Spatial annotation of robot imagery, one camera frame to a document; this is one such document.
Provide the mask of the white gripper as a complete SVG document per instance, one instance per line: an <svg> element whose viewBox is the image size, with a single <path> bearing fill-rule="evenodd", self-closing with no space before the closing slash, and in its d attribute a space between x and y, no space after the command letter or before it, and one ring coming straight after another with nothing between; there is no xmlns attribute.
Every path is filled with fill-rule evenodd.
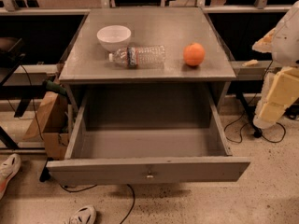
<svg viewBox="0 0 299 224"><path fill-rule="evenodd" d="M253 124L266 129L277 122L299 98L299 69L286 66L277 73L267 73L261 99L256 105Z"/></svg>

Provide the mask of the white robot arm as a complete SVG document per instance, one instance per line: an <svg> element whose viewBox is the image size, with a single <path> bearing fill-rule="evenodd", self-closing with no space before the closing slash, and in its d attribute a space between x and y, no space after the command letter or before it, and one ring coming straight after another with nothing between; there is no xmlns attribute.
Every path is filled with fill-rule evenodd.
<svg viewBox="0 0 299 224"><path fill-rule="evenodd" d="M269 52L272 60L282 65L277 73L265 75L262 97L255 109L253 124L267 129L299 98L299 1L252 49Z"/></svg>

